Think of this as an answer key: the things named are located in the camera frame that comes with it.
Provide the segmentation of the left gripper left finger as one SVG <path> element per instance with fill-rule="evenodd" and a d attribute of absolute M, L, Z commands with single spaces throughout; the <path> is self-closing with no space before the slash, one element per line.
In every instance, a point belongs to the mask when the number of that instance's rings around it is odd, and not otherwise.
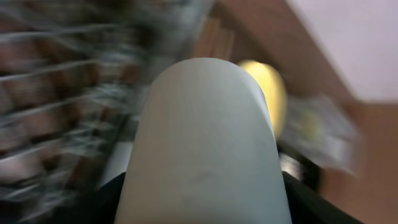
<path fill-rule="evenodd" d="M 119 174 L 75 206 L 57 211 L 46 223 L 113 224 L 125 174 Z"/>

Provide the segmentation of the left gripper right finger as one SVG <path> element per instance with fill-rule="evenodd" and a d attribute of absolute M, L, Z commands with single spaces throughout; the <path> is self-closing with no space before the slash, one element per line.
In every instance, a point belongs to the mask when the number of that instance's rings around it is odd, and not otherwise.
<path fill-rule="evenodd" d="M 289 173 L 282 175 L 293 224 L 361 224 Z"/>

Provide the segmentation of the pale pink bowl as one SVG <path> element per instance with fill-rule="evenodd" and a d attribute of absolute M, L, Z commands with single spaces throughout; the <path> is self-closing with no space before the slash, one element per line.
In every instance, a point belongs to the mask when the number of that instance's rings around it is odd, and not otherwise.
<path fill-rule="evenodd" d="M 192 58 L 156 78 L 115 221 L 292 221 L 266 101 L 246 71 Z"/>

